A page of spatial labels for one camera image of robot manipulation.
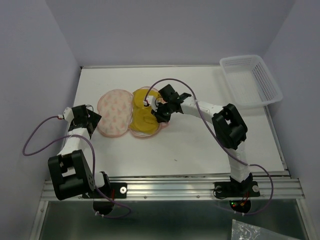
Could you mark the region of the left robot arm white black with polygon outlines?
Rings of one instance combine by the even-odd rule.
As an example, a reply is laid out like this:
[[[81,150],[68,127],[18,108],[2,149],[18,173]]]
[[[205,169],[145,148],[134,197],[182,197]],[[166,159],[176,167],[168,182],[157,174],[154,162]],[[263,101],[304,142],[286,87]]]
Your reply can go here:
[[[48,159],[55,196],[58,200],[78,195],[93,198],[95,193],[100,197],[108,196],[111,184],[103,179],[95,181],[96,175],[84,154],[87,146],[93,149],[90,139],[102,117],[86,105],[68,107],[62,116],[69,123],[65,144],[56,156]]]

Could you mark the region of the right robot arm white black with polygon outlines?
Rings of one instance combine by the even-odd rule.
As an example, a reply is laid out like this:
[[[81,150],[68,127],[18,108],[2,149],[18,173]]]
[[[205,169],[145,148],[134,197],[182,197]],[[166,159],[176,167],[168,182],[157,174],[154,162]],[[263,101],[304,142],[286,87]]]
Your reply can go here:
[[[249,192],[253,176],[245,153],[248,127],[237,108],[199,101],[194,94],[178,94],[168,84],[159,91],[164,102],[147,93],[144,106],[151,107],[151,114],[158,123],[168,123],[173,113],[181,113],[202,119],[210,133],[226,152],[230,165],[230,180],[216,187],[216,194],[222,198],[243,196]]]

